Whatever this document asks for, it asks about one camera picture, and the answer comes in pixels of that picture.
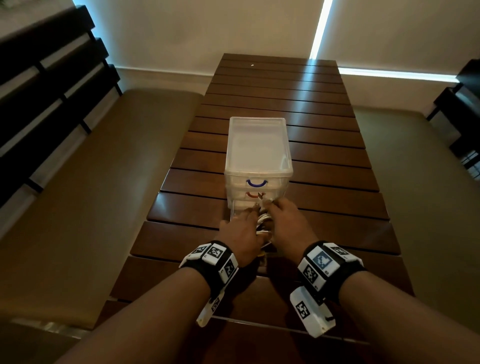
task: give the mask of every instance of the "black wristband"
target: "black wristband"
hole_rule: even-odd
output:
[[[339,304],[338,293],[346,279],[366,270],[361,259],[325,240],[305,249],[298,268],[301,281],[319,305],[325,298]]]
[[[180,264],[180,268],[184,267],[197,270],[210,287],[210,298],[216,298],[233,276],[238,263],[226,244],[213,240],[188,254]]]

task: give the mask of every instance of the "drawer handle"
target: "drawer handle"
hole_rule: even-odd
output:
[[[263,186],[265,186],[265,185],[267,184],[267,182],[268,182],[268,181],[265,180],[265,181],[263,181],[261,184],[254,184],[254,183],[250,182],[250,180],[247,180],[247,183],[248,183],[250,186],[252,186],[252,187],[263,187]]]

